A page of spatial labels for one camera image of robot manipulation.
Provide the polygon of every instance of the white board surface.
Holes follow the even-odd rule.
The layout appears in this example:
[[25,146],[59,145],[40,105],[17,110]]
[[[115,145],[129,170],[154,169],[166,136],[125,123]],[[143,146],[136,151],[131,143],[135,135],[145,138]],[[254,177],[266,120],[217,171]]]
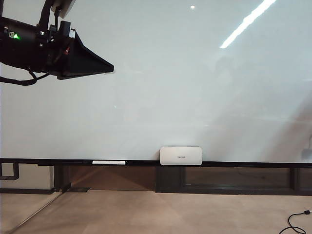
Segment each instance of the white board surface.
[[[7,0],[3,16],[35,25],[43,2]],[[1,157],[159,160],[162,146],[199,146],[203,161],[312,162],[312,1],[277,0],[220,48],[262,2],[77,0],[65,20],[115,72],[1,85]]]

